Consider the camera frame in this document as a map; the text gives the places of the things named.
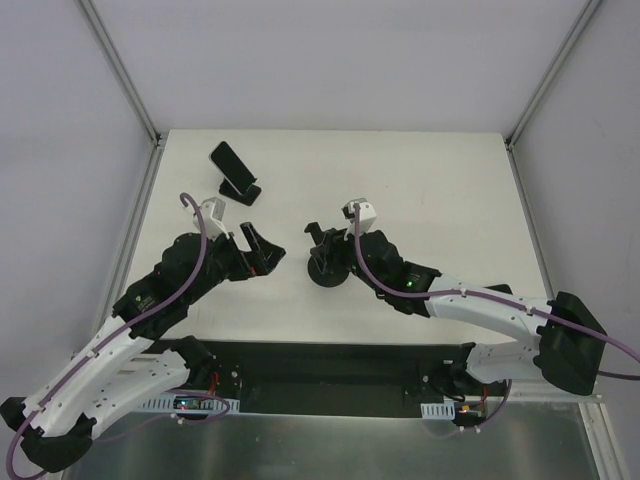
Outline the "black round-base clamp phone stand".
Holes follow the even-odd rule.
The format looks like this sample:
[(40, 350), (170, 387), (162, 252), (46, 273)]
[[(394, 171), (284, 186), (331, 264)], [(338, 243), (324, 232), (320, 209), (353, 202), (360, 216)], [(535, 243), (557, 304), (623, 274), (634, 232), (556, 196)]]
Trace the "black round-base clamp phone stand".
[(346, 229), (330, 228), (322, 230), (317, 222), (309, 223), (304, 232), (309, 234), (314, 246), (309, 250), (307, 272), (318, 286), (335, 288), (343, 284), (350, 271), (344, 254), (347, 242), (344, 240)]

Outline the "black smartphone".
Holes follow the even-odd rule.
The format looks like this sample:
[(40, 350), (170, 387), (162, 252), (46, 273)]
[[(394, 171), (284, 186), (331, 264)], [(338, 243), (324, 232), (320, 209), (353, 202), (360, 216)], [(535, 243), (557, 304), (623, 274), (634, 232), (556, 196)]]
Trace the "black smartphone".
[(226, 141), (220, 142), (214, 148), (209, 159), (222, 173), (224, 180), (228, 179), (241, 193), (244, 193), (257, 180)]
[(504, 294), (508, 294), (508, 295), (512, 295), (513, 294), (513, 291), (512, 291), (511, 287), (508, 284), (491, 285), (491, 286), (487, 286), (487, 289), (492, 290), (492, 291), (496, 291), (496, 292), (500, 292), (500, 293), (504, 293)]

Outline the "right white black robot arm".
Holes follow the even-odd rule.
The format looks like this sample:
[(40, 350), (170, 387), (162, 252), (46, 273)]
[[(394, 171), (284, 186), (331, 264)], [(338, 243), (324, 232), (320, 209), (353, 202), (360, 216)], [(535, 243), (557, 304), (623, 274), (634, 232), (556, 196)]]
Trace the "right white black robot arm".
[(578, 296), (526, 298), (506, 284), (469, 285), (403, 259), (380, 231), (355, 237), (329, 229), (310, 235), (308, 273), (316, 284), (334, 288), (355, 276), (403, 314), (461, 321), (508, 337), (501, 344), (472, 344), (466, 359), (450, 369), (457, 392), (469, 395), (496, 381), (535, 379), (575, 395), (593, 392), (605, 331)]

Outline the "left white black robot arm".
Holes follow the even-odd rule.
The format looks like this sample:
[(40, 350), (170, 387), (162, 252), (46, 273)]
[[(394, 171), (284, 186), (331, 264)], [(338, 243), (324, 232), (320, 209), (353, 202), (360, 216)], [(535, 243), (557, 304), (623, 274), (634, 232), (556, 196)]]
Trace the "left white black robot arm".
[(225, 281), (270, 274), (284, 248), (241, 226), (249, 248), (232, 234), (207, 231), (177, 237), (153, 270), (132, 283), (111, 316), (70, 363), (37, 393), (10, 397), (1, 417), (13, 430), (6, 468), (21, 449), (43, 473), (62, 471), (84, 456), (105, 430), (145, 401), (169, 390), (204, 387), (215, 371), (212, 355), (194, 336), (170, 344), (149, 367), (118, 378), (121, 368), (186, 319), (189, 308)]

